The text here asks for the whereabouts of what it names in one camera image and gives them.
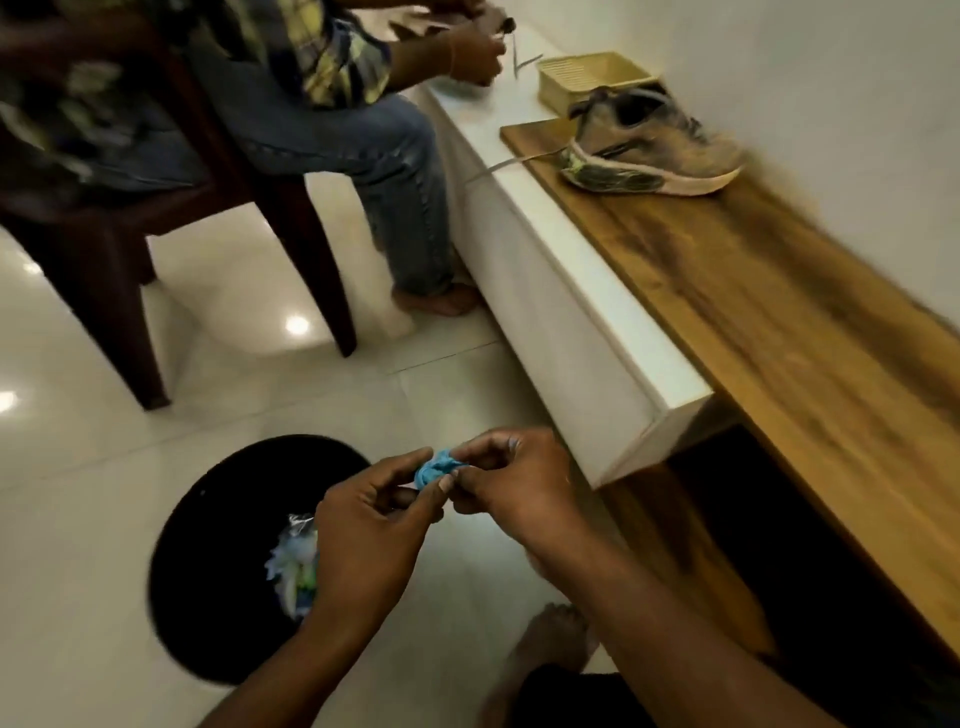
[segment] white tile floor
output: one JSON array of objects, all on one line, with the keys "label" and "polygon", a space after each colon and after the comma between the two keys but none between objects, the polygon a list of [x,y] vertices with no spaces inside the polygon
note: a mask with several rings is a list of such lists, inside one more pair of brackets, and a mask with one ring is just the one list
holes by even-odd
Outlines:
[{"label": "white tile floor", "polygon": [[[155,241],[145,298],[175,403],[152,414],[0,231],[0,725],[191,726],[220,698],[166,657],[144,584],[178,499],[237,449],[316,432],[373,460],[548,422],[489,314],[396,311],[349,185],[311,186],[360,350],[340,358],[262,219],[235,210]],[[470,725],[553,598],[489,519],[449,514],[321,723]]]}]

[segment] blue cloth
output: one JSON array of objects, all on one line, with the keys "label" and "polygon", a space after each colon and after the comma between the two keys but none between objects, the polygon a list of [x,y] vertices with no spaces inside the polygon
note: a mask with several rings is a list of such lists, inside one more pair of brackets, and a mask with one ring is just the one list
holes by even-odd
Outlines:
[{"label": "blue cloth", "polygon": [[433,460],[424,464],[417,471],[417,475],[414,477],[414,485],[417,486],[417,490],[421,491],[434,480],[442,478],[448,473],[453,473],[457,468],[463,468],[465,465],[466,463],[450,457],[450,450],[448,449],[438,452]]}]

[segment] hand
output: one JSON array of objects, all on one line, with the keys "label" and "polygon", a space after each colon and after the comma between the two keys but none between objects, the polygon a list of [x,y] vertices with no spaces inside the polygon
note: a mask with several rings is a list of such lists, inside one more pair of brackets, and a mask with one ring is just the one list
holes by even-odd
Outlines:
[{"label": "hand", "polygon": [[[398,487],[411,483],[432,454],[424,448],[388,457],[327,491],[315,517],[317,601],[311,616],[351,615],[375,632],[394,609],[453,487],[449,475],[419,495]],[[391,512],[397,507],[406,510]]]},{"label": "hand", "polygon": [[507,52],[501,38],[485,36],[473,23],[443,34],[450,44],[450,78],[468,84],[490,85],[503,71],[499,57]]},{"label": "hand", "polygon": [[420,4],[431,12],[461,12],[467,17],[475,17],[483,12],[486,0],[425,0]]},{"label": "hand", "polygon": [[570,457],[548,427],[492,430],[450,452],[472,467],[454,475],[458,513],[489,513],[536,555],[544,540],[584,523],[570,483]]}]

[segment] white wall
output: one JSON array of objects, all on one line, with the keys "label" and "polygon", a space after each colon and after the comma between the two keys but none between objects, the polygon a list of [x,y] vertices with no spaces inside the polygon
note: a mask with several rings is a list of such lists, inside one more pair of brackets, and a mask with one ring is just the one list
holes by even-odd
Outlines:
[{"label": "white wall", "polygon": [[661,72],[792,202],[960,326],[960,2],[505,5],[565,51]]}]

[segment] plastic bag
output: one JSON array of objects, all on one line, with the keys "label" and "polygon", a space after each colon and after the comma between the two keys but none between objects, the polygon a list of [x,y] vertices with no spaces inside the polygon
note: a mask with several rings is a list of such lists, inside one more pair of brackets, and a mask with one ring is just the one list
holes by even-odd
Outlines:
[{"label": "plastic bag", "polygon": [[274,582],[283,613],[301,621],[317,594],[317,528],[313,516],[289,516],[279,543],[264,566],[267,581]]}]

